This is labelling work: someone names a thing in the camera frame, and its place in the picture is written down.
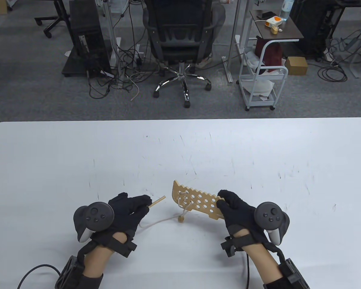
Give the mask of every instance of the black chair base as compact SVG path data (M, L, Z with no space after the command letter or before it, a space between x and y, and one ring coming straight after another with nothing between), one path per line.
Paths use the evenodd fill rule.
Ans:
M62 0L53 0L53 1L56 8L56 12L58 14L57 16L35 18L36 24L39 26L43 24L44 20L54 20L54 22L52 22L50 25L47 26L47 28L43 30L45 36L47 36L48 38L52 37L52 34L50 32L51 29L54 28L60 21L64 21L66 23L69 22L69 14L67 14L63 1Z

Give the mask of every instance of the cardboard box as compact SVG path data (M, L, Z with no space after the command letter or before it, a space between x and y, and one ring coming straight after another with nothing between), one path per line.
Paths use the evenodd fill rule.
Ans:
M290 56L286 60L285 67L289 70L289 75L306 75L307 62L304 57Z
M7 14L7 1L6 0L0 0L0 14Z

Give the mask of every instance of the gloved hand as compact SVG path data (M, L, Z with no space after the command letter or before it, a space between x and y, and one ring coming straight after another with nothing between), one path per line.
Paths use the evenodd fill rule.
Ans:
M218 197L225 199L224 201L217 201L217 208L220 209L225 218L226 228L230 235L234 235L245 228L250 231L255 241L259 243L269 242L264 230L255 223L254 207L242 201L232 191L221 190Z
M127 193L117 195L108 202L115 215L112 225L104 231L93 233L91 239L106 247L114 233L123 232L127 235L127 241L131 241L140 221L149 212L148 206L152 203L151 198L145 194L133 198L128 198Z

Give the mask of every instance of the skin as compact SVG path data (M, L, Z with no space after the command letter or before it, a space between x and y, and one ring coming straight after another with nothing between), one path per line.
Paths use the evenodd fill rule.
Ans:
M250 234L249 230L243 229L237 232L234 237L242 237L248 234ZM127 236L124 233L117 232L113 237L123 244L127 242ZM278 263L262 244L253 244L242 249L252 259L264 284L269 284L282 278L282 274L278 269ZM101 277L113 253L115 252L109 248L97 246L84 259L85 269L83 275L89 278Z

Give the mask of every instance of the wooden stick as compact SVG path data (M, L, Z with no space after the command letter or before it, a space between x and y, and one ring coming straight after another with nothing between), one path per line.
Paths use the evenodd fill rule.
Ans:
M151 205L149 205L149 208L151 208L152 206L156 205L157 203L159 203L160 201L163 201L166 198L166 196L163 196L162 198L157 199L155 202L153 202Z

